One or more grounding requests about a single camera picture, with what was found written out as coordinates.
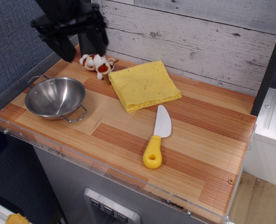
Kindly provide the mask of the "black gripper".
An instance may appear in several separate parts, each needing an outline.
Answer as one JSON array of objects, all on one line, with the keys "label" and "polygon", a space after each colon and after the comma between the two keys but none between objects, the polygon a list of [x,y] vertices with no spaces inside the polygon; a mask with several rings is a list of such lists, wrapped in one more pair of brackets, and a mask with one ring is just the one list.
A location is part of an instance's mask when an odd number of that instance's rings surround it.
[{"label": "black gripper", "polygon": [[79,0],[37,0],[36,3],[44,14],[31,21],[31,27],[40,33],[39,37],[64,61],[71,63],[76,50],[70,38],[73,33],[80,33],[80,51],[83,54],[106,53],[108,37],[106,22],[99,11],[98,3],[91,3],[93,8],[93,21],[81,21],[78,25],[76,19],[81,15]]}]

